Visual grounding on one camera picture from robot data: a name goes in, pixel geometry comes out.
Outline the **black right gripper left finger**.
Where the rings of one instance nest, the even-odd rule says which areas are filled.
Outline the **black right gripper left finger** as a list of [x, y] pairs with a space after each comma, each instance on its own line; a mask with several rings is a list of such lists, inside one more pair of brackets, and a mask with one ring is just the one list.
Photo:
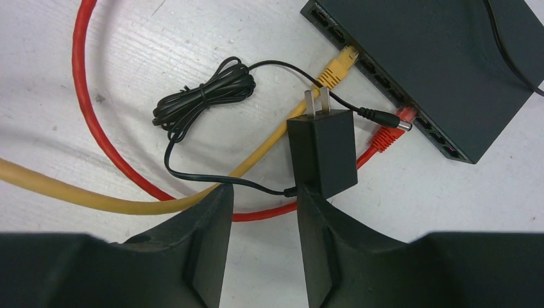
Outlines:
[[2, 307], [218, 307], [234, 189], [123, 243], [88, 234], [1, 234]]

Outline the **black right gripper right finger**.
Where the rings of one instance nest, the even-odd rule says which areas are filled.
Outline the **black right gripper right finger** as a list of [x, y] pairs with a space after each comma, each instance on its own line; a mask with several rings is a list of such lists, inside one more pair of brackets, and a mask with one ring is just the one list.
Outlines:
[[298, 228], [310, 307], [542, 307], [543, 234], [434, 232], [404, 243], [308, 189]]

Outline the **small black wall plug adapter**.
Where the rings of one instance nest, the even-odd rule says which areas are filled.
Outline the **small black wall plug adapter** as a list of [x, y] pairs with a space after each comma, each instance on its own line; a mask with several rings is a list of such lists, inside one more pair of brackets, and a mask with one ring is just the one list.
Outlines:
[[295, 184], [324, 198], [358, 182], [353, 114], [330, 106], [330, 90], [305, 91], [306, 113], [287, 120]]

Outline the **black network switch box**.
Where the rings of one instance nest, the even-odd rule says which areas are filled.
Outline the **black network switch box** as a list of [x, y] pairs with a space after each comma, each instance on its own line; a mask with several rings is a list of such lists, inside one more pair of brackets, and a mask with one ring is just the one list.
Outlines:
[[543, 23], [525, 1], [307, 1], [301, 14], [446, 157], [476, 164], [543, 83]]

